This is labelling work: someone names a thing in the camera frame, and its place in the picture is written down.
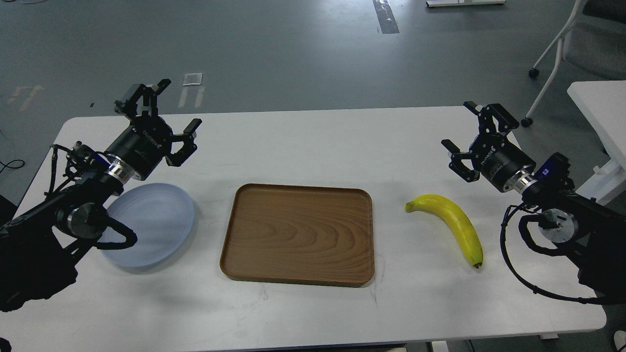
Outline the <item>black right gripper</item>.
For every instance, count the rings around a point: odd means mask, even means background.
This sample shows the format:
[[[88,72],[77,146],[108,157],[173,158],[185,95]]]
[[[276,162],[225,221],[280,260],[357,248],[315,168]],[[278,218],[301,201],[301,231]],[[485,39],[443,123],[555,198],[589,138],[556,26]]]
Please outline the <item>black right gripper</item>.
[[[481,106],[464,102],[463,106],[477,116],[478,134],[468,152],[462,152],[450,139],[441,140],[450,153],[448,167],[465,182],[476,182],[481,174],[500,192],[509,192],[520,172],[532,173],[537,165],[508,139],[519,121],[500,103]],[[472,169],[464,160],[472,161]]]

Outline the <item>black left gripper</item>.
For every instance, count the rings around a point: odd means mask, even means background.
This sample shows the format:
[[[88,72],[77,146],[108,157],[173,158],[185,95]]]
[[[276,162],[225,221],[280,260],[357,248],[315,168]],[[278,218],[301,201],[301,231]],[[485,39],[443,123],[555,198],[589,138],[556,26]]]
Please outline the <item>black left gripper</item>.
[[[110,160],[117,158],[131,167],[138,180],[146,180],[164,158],[168,166],[180,167],[197,151],[195,138],[201,119],[192,119],[181,134],[173,134],[172,128],[158,116],[158,97],[171,82],[163,79],[150,86],[133,85],[121,100],[114,102],[114,111],[127,119],[147,119],[131,122],[105,149]],[[179,142],[179,150],[170,153],[172,143]]]

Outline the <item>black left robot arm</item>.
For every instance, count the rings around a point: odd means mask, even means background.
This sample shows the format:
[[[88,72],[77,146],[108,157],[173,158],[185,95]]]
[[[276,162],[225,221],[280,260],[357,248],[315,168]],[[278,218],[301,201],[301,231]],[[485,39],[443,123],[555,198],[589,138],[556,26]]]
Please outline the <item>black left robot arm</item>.
[[[197,150],[201,119],[175,134],[158,114],[158,98],[170,84],[170,79],[136,84],[114,103],[129,125],[105,151],[81,142],[70,149],[50,146],[45,199],[0,229],[2,312],[73,285],[76,265],[90,249],[121,250],[137,243],[135,232],[111,218],[104,203],[122,194],[128,180],[146,180],[161,161],[179,167]]]

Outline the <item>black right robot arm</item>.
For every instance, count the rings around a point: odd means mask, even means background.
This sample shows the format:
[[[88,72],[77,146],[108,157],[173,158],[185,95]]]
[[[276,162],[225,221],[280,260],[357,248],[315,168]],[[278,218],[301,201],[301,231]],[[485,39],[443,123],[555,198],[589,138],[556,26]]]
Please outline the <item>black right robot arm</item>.
[[[481,176],[499,192],[514,190],[521,204],[506,210],[499,235],[504,261],[512,274],[534,294],[583,305],[625,303],[625,217],[573,191],[569,161],[554,153],[536,162],[508,140],[519,122],[499,103],[480,106],[464,102],[478,120],[478,134],[468,151],[451,140],[441,144],[451,154],[449,168],[466,182]],[[518,230],[526,246],[539,254],[568,258],[578,268],[578,282],[600,296],[572,298],[541,289],[524,279],[507,252],[507,227],[514,214],[525,214]]]

